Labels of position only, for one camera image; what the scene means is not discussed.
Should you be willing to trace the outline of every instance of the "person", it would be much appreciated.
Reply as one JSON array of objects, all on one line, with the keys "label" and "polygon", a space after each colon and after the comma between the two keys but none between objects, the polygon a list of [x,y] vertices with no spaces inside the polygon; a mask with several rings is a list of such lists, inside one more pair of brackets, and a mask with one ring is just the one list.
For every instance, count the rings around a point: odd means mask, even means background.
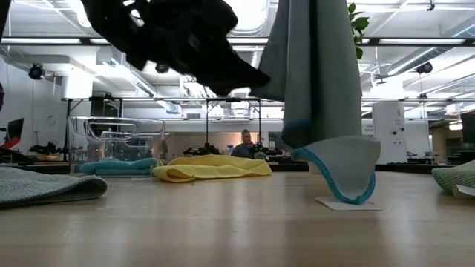
[{"label": "person", "polygon": [[254,144],[251,140],[251,133],[248,130],[244,130],[241,133],[241,137],[243,139],[243,143],[236,145],[236,147],[232,150],[231,156],[252,159],[252,147]]}]

